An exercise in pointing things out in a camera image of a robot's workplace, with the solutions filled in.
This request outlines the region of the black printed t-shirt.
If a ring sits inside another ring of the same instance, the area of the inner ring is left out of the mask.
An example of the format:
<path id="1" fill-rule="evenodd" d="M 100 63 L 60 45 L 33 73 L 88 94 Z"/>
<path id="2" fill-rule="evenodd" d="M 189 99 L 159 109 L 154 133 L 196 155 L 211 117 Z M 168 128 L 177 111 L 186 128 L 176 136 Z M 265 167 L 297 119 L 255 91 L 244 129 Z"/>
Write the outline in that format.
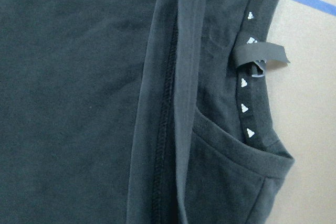
<path id="1" fill-rule="evenodd" d="M 1 0 L 1 223 L 264 223 L 278 0 Z"/>

